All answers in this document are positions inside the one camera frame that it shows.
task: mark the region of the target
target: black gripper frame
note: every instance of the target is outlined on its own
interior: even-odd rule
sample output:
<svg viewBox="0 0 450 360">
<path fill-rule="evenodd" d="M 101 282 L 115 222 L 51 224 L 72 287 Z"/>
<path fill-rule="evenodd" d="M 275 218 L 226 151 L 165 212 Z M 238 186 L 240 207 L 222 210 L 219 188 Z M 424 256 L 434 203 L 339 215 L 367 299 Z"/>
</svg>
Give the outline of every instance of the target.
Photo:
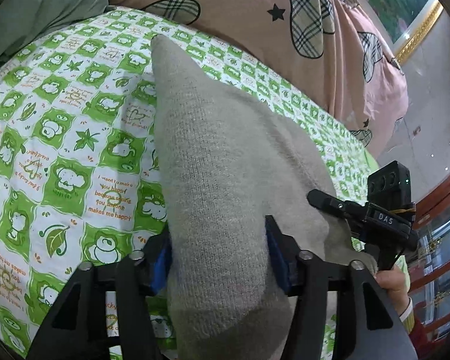
<svg viewBox="0 0 450 360">
<path fill-rule="evenodd" d="M 121 346 L 126 360 L 162 360 L 145 296 L 165 286 L 171 265 L 167 224 L 119 262 L 81 263 L 48 311 L 27 360 L 109 360 Z M 116 292 L 119 335 L 107 336 L 106 292 Z"/>
<path fill-rule="evenodd" d="M 298 297 L 281 360 L 320 359 L 328 291 L 338 293 L 332 360 L 417 359 L 387 294 L 361 261 L 339 265 L 300 250 L 271 215 L 265 228 L 277 284 Z"/>
<path fill-rule="evenodd" d="M 380 271 L 393 268 L 404 251 L 415 251 L 419 237 L 405 215 L 392 214 L 384 208 L 366 202 L 364 206 L 350 200 L 340 200 L 320 190 L 311 190 L 307 200 L 312 207 L 346 219 L 352 236 L 365 243 L 365 252 L 377 260 Z"/>
</svg>

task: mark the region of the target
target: wrist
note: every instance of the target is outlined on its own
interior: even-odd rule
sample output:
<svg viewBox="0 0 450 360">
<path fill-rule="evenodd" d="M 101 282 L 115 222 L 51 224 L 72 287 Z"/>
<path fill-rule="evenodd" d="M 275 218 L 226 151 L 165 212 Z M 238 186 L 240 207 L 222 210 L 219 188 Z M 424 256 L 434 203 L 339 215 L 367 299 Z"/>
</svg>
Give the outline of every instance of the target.
<svg viewBox="0 0 450 360">
<path fill-rule="evenodd" d="M 396 302 L 394 302 L 394 306 L 395 306 L 395 311 L 397 312 L 398 315 L 403 315 L 408 307 L 411 304 L 411 299 L 408 297 L 408 295 L 404 295 L 403 297 L 401 297 L 400 299 L 396 300 Z"/>
<path fill-rule="evenodd" d="M 400 321 L 403 323 L 407 334 L 410 334 L 415 325 L 415 317 L 413 315 L 413 302 L 412 299 L 408 299 L 408 306 L 405 311 L 400 315 Z"/>
</svg>

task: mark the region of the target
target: gray knit sock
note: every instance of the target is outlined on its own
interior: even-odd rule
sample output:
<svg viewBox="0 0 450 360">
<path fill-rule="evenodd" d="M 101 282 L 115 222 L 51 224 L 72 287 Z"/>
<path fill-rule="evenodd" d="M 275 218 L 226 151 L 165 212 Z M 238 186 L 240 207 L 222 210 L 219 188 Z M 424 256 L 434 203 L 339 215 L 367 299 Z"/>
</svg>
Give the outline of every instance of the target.
<svg viewBox="0 0 450 360">
<path fill-rule="evenodd" d="M 209 79 L 171 40 L 152 42 L 155 140 L 173 245 L 168 303 L 181 360 L 279 359 L 293 302 L 276 285 L 264 217 L 302 249 L 348 264 L 344 221 L 307 202 L 335 194 L 306 132 L 264 103 Z"/>
</svg>

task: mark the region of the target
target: gold picture frame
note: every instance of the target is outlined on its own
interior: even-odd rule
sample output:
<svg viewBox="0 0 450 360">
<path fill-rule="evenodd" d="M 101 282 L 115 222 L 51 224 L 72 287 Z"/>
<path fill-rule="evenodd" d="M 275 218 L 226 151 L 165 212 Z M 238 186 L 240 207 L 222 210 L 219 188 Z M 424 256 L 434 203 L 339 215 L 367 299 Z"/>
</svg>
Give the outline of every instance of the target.
<svg viewBox="0 0 450 360">
<path fill-rule="evenodd" d="M 432 29 L 433 25 L 440 17 L 442 11 L 443 6 L 438 2 L 438 0 L 434 0 L 420 23 L 416 26 L 414 26 L 414 23 L 410 25 L 409 31 L 411 34 L 409 35 L 407 42 L 401 45 L 398 51 L 395 52 L 395 56 L 401 65 L 408 60 L 417 46 L 426 37 L 428 32 Z"/>
<path fill-rule="evenodd" d="M 357 0 L 402 65 L 443 11 L 438 0 Z"/>
</svg>

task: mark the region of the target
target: human hand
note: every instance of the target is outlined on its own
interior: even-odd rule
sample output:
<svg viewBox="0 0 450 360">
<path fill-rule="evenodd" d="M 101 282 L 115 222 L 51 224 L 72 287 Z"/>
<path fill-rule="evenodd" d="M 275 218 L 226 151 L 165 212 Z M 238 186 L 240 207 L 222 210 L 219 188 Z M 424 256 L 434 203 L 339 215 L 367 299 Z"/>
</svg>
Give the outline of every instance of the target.
<svg viewBox="0 0 450 360">
<path fill-rule="evenodd" d="M 407 293 L 405 274 L 394 265 L 390 271 L 378 271 L 375 279 L 380 287 L 387 291 L 387 295 L 398 315 L 402 315 L 408 307 L 410 299 Z"/>
</svg>

